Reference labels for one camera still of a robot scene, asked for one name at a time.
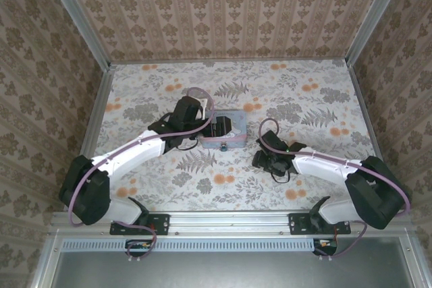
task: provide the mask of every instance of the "gray leaf print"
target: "gray leaf print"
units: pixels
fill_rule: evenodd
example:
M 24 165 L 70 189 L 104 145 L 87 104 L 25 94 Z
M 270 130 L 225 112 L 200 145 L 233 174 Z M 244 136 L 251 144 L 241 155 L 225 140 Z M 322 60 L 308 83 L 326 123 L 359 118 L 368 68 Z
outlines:
M 307 112 L 307 115 L 303 117 L 302 124 L 309 126 L 323 127 L 323 125 L 327 126 L 331 121 L 335 121 L 338 119 L 334 113 L 334 111 L 330 112 L 327 108 L 327 111 L 318 108 L 319 111 L 310 110 Z
M 174 179 L 172 180 L 172 183 L 174 185 L 178 185 L 179 187 L 183 187 L 184 184 L 188 181 L 191 180 L 192 176 L 189 175 L 186 172 L 182 172 L 179 175 L 174 176 Z
M 216 196 L 212 199 L 213 202 L 228 202 L 230 204 L 233 204 L 234 202 L 238 202 L 242 199 L 241 195 L 239 194 L 229 194 L 224 193 L 223 196 Z
M 362 135 L 360 132 L 352 132 L 351 139 L 357 145 L 360 143 L 363 145 L 368 145 L 371 143 L 371 140 L 367 136 Z
M 356 116 L 356 117 L 362 117 L 363 113 L 362 110 L 360 109 L 360 107 L 356 107 L 355 109 L 351 109 L 350 110 L 351 115 Z
M 151 195 L 138 195 L 136 197 L 137 201 L 139 202 L 144 202 L 144 204 L 154 204 L 154 205 L 158 205 L 158 204 L 162 204 L 163 203 L 163 199 L 159 197 L 159 195 L 156 194 L 151 194 Z
M 297 87 L 297 84 L 297 78 L 290 74 L 282 74 L 281 78 L 277 82 L 279 87 L 288 87 L 292 91 L 294 91 L 294 89 Z
M 219 89 L 215 92 L 215 96 L 220 97 L 231 97 L 233 99 L 238 97 L 241 94 L 246 94 L 246 91 L 249 91 L 247 85 L 243 85 L 243 82 L 240 82 L 240 84 L 237 84 L 235 82 L 232 82 L 232 84 L 225 83 L 222 86 L 219 87 Z
M 316 204 L 322 197 L 319 196 L 307 196 L 306 200 L 311 204 Z
M 191 152 L 183 157 L 182 161 L 177 165 L 176 169 L 198 173 L 198 171 L 204 172 L 207 167 L 213 166 L 213 163 L 217 163 L 215 153 L 210 155 L 210 151 L 205 154 L 203 151 L 198 151 L 198 154 Z
M 211 185 L 211 182 L 209 178 L 201 179 L 198 182 L 198 185 L 196 185 L 196 188 L 202 193 L 202 194 L 210 194 L 213 186 Z
M 155 119 L 153 113 L 158 111 L 156 104 L 136 105 L 134 108 L 127 108 L 123 112 L 123 117 L 131 121 L 141 120 L 143 123 L 150 123 Z
M 182 202 L 184 202 L 185 200 L 189 200 L 192 197 L 196 198 L 197 193 L 193 193 L 193 192 L 188 192 L 187 194 L 185 194 L 184 192 L 182 192 L 181 194 L 174 194 L 167 202 L 166 204 L 173 202 L 174 204 L 178 204 L 178 201 L 181 200 Z
M 250 204 L 255 200 L 259 200 L 264 194 L 264 187 L 255 177 L 249 177 L 247 180 L 242 180 L 236 185 L 238 192 L 246 192 L 245 203 Z
M 288 103 L 278 105 L 276 108 L 267 109 L 267 116 L 276 119 L 277 121 L 288 121 L 289 123 L 298 123 L 300 116 L 296 113 L 301 113 L 302 107 L 299 104 Z
M 339 90 L 331 89 L 331 88 L 322 88 L 319 92 L 320 94 L 324 94 L 324 101 L 329 104 L 333 104 L 335 101 L 338 103 L 344 103 L 350 100 L 350 96 L 345 92 L 340 92 Z
M 283 96 L 278 96 L 278 97 L 270 99 L 271 103 L 277 103 L 277 104 L 285 104 L 285 103 L 290 103 L 292 101 L 294 101 L 293 98 L 291 98 L 291 97 L 283 97 Z
M 157 91 L 163 83 L 163 77 L 151 74 L 148 76 L 147 82 Z
M 371 154 L 367 151 L 366 151 L 366 153 L 363 153 L 359 150 L 356 150 L 355 153 L 352 153 L 352 152 L 346 153 L 345 157 L 347 159 L 352 159 L 352 160 L 365 160 L 369 155 L 371 155 Z

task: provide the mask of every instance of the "floral tablecloth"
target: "floral tablecloth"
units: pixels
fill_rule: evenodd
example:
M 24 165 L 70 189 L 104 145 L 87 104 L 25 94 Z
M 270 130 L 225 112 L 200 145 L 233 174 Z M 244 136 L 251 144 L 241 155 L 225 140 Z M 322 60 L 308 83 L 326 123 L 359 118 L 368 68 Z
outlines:
M 150 210 L 281 210 L 310 208 L 342 188 L 303 175 L 287 184 L 252 167 L 260 121 L 279 121 L 279 136 L 335 156 L 374 154 L 343 60 L 239 61 L 118 65 L 96 154 L 135 138 L 166 112 L 187 88 L 210 93 L 216 109 L 247 112 L 243 149 L 227 152 L 198 145 L 172 150 L 125 175 L 113 195 L 131 196 Z M 264 131 L 274 125 L 267 125 Z

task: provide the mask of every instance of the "purple cable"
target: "purple cable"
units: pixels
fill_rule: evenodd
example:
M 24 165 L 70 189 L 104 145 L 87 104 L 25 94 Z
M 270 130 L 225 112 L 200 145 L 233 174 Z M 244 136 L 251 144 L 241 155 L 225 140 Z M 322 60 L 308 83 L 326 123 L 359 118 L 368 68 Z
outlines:
M 275 153 L 279 153 L 279 154 L 286 154 L 286 155 L 306 155 L 306 156 L 315 156 L 317 158 L 323 159 L 323 160 L 327 160 L 327 161 L 331 161 L 331 162 L 335 162 L 335 163 L 339 163 L 341 165 L 348 165 L 350 167 L 356 168 L 358 170 L 364 171 L 365 173 L 368 173 L 369 175 L 372 175 L 382 181 L 384 181 L 387 185 L 389 185 L 390 187 L 392 187 L 393 189 L 395 189 L 395 191 L 397 191 L 399 193 L 399 195 L 401 195 L 402 199 L 405 202 L 405 209 L 398 213 L 396 216 L 400 217 L 403 215 L 407 215 L 410 212 L 410 201 L 407 197 L 407 195 L 404 193 L 404 191 L 402 189 L 400 189 L 395 183 L 393 183 L 391 180 L 387 179 L 386 177 L 380 175 L 379 173 L 376 173 L 372 170 L 369 170 L 368 168 L 363 167 L 362 165 L 357 165 L 356 163 L 352 163 L 352 162 L 348 162 L 347 160 L 341 159 L 341 158 L 337 158 L 335 156 L 327 156 L 321 153 L 313 153 L 313 152 L 286 152 L 286 151 L 280 151 L 280 150 L 276 150 L 274 148 L 272 148 L 270 145 L 268 145 L 266 142 L 264 142 L 263 136 L 262 136 L 262 128 L 263 125 L 266 121 L 273 121 L 276 123 L 277 125 L 277 130 L 279 130 L 279 124 L 278 122 L 274 119 L 274 118 L 266 118 L 264 119 L 258 129 L 258 135 L 259 135 L 259 139 L 261 141 L 261 143 L 263 143 L 263 146 L 265 146 L 266 148 L 268 148 L 270 151 L 273 151 Z
M 69 208 L 68 208 L 68 218 L 69 218 L 69 224 L 73 227 L 79 227 L 79 226 L 83 226 L 83 223 L 74 223 L 72 216 L 73 216 L 73 210 L 74 210 L 74 204 L 76 201 L 76 198 L 78 197 L 78 194 L 82 188 L 82 186 L 85 184 L 86 180 L 88 179 L 88 177 L 90 177 L 90 175 L 95 172 L 100 166 L 102 166 L 104 163 L 106 163 L 109 159 L 113 159 L 115 158 L 117 155 L 129 150 L 130 148 L 133 148 L 135 145 L 139 145 L 140 143 L 144 143 L 146 141 L 150 141 L 150 140 L 154 140 L 155 138 L 166 138 L 166 137 L 170 137 L 170 136 L 183 136 L 183 135 L 189 135 L 189 134 L 193 134 L 196 132 L 199 132 L 200 130 L 204 129 L 208 124 L 210 124 L 211 120 L 213 119 L 213 116 L 215 114 L 215 103 L 213 102 L 213 99 L 211 98 L 210 94 L 207 93 L 207 91 L 198 88 L 198 87 L 191 87 L 188 89 L 186 96 L 189 95 L 191 90 L 197 90 L 202 92 L 203 94 L 205 94 L 207 96 L 207 99 L 210 102 L 211 105 L 211 114 L 209 119 L 204 123 L 204 125 L 193 129 L 192 131 L 187 131 L 187 132 L 178 132 L 178 133 L 168 133 L 168 134 L 156 134 L 156 135 L 152 135 L 149 136 L 147 138 L 143 138 L 141 140 L 137 140 L 127 146 L 125 146 L 124 148 L 118 150 L 117 152 L 113 153 L 112 155 L 108 156 L 107 158 L 103 159 L 102 161 L 100 161 L 99 163 L 95 164 L 92 168 L 90 168 L 90 170 L 88 170 L 86 172 L 86 174 L 82 177 L 82 179 L 80 180 L 80 182 L 78 183 L 78 185 L 76 186 L 76 189 L 74 191 L 74 194 L 72 195 L 72 198 L 70 200 L 69 203 Z
M 145 257 L 147 257 L 147 256 L 150 254 L 150 252 L 155 248 L 155 245 L 156 245 L 156 242 L 157 242 L 157 236 L 156 236 L 156 232 L 155 232 L 153 229 L 151 229 L 150 227 L 142 226 L 142 225 L 130 225 L 130 224 L 126 224 L 126 223 L 124 223 L 124 222 L 116 222 L 116 223 L 117 223 L 117 224 L 120 224 L 121 226 L 124 226 L 124 227 L 129 227 L 129 228 L 131 228 L 131 229 L 144 229 L 144 230 L 146 230 L 146 231 L 148 231 L 148 232 L 151 233 L 151 235 L 153 236 L 152 244 L 151 244 L 151 246 L 148 248 L 148 250 L 147 250 L 143 255 L 140 256 L 140 258 L 145 258 Z M 126 250 L 126 254 L 127 254 L 129 257 L 132 257 L 132 256 L 130 255 L 130 248 L 131 248 L 132 246 L 136 246 L 136 245 L 139 244 L 139 243 L 140 243 L 140 242 L 132 242 L 131 244 L 128 245 L 128 249 Z
M 356 237 L 356 239 L 354 240 L 354 242 L 352 242 L 350 244 L 350 246 L 348 246 L 344 251 L 336 253 L 332 256 L 329 256 L 327 253 L 325 253 L 323 250 L 317 249 L 315 248 L 315 251 L 318 251 L 319 253 L 321 253 L 324 256 L 328 256 L 329 258 L 339 258 L 340 256 L 343 256 L 344 254 L 348 253 L 348 251 L 350 251 L 356 244 L 358 241 L 360 241 L 360 239 L 363 237 L 363 235 L 366 233 L 367 230 L 367 224 L 365 222 L 362 221 L 352 221 L 353 223 L 359 223 L 359 224 L 363 224 L 363 230 L 361 231 L 361 233 L 358 235 L 358 237 Z

